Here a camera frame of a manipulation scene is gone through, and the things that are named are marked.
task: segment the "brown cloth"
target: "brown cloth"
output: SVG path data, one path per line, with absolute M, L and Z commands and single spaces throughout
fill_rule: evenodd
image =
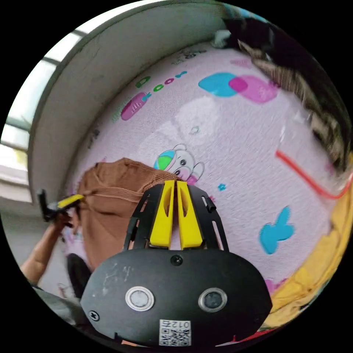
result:
M 79 218 L 91 270 L 122 250 L 130 217 L 142 195 L 166 180 L 178 177 L 128 158 L 97 163 L 84 173 L 77 193 L 86 196 Z

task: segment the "human arm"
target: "human arm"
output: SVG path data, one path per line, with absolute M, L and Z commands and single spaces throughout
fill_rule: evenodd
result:
M 20 267 L 27 280 L 37 285 L 43 276 L 51 258 L 54 246 L 65 224 L 70 221 L 67 214 L 59 214 L 53 223 L 49 225 L 41 240 L 36 244 L 28 259 Z

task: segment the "screw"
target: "screw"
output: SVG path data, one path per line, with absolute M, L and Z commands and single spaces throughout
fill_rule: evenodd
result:
M 99 321 L 99 315 L 98 315 L 95 311 L 91 310 L 91 311 L 88 313 L 88 315 L 89 315 L 89 317 L 91 318 L 91 320 L 93 320 L 93 321 Z
M 174 266 L 180 266 L 183 263 L 183 258 L 180 255 L 173 255 L 170 258 L 170 262 Z

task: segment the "human hand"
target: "human hand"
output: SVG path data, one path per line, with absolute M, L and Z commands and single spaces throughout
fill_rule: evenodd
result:
M 67 213 L 59 213 L 53 222 L 53 228 L 60 234 L 64 227 L 70 222 L 71 217 Z

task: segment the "metal ring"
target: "metal ring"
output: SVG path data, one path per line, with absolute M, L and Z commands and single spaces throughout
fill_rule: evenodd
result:
M 207 294 L 213 293 L 213 292 L 218 293 L 221 296 L 222 303 L 221 303 L 221 305 L 217 306 L 216 308 L 208 308 L 205 305 L 205 297 Z M 206 311 L 208 313 L 215 313 L 217 311 L 220 311 L 225 307 L 226 304 L 227 304 L 227 294 L 219 288 L 208 288 L 205 291 L 203 291 L 199 297 L 199 307 L 203 311 Z
M 133 293 L 137 292 L 137 291 L 140 291 L 140 292 L 143 292 L 144 294 L 146 294 L 147 296 L 147 303 L 146 305 L 142 306 L 142 307 L 139 307 L 139 306 L 136 306 L 132 301 L 131 301 L 131 296 Z M 125 301 L 126 301 L 126 304 L 133 310 L 136 310 L 136 311 L 146 311 L 146 310 L 149 310 L 153 307 L 154 305 L 154 296 L 152 294 L 152 292 L 145 288 L 145 287 L 132 287 L 130 288 L 127 292 L 126 292 L 126 295 L 125 295 Z

